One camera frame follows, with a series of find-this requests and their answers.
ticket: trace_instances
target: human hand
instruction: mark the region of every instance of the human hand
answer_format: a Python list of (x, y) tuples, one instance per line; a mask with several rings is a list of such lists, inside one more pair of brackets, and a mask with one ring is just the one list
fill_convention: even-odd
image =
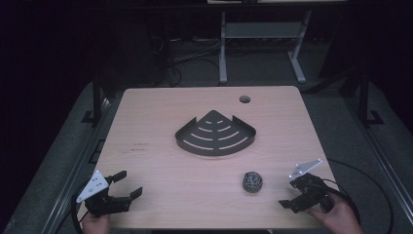
[(334, 202), (334, 207), (329, 213), (314, 208), (309, 208), (307, 213), (335, 234), (362, 234), (355, 213), (349, 204), (335, 194), (328, 193), (328, 196)]
[(95, 217), (93, 214), (87, 213), (82, 219), (82, 225), (85, 234), (109, 234), (110, 215)]

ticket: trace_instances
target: round hole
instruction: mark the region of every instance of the round hole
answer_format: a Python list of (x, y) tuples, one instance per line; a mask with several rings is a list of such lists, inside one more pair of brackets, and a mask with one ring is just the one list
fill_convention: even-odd
[(249, 98), (248, 96), (241, 96), (240, 97), (240, 102), (242, 103), (249, 103), (251, 101), (251, 98)]

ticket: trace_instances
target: white bracket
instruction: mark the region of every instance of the white bracket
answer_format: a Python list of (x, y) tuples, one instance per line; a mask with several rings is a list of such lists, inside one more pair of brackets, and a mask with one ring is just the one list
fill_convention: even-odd
[(322, 163), (321, 159), (317, 159), (316, 161), (309, 162), (309, 163), (303, 163), (303, 164), (296, 164), (294, 171), (292, 171), (292, 174), (289, 175), (289, 178), (291, 180), (296, 179), (299, 176), (304, 175), (305, 173), (311, 171), (313, 168), (318, 166), (319, 164)]
[(106, 179), (100, 171), (96, 171), (94, 176), (92, 176), (91, 180), (89, 180), (88, 184), (86, 184), (85, 188), (76, 199), (76, 202), (81, 203), (107, 187), (109, 187), (109, 184)]

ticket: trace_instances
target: small dark ball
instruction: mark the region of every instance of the small dark ball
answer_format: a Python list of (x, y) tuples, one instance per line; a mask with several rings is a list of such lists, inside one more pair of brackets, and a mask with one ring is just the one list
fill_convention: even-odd
[(244, 176), (243, 187), (249, 193), (256, 193), (262, 187), (262, 177), (256, 172), (246, 173)]

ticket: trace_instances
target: black fan-shaped tray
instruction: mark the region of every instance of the black fan-shaped tray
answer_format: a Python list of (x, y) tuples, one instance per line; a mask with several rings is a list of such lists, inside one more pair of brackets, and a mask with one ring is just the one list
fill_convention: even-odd
[(204, 156), (223, 156), (241, 151), (255, 140), (256, 131), (241, 119), (229, 120), (211, 110), (199, 122), (192, 119), (175, 134), (184, 150)]

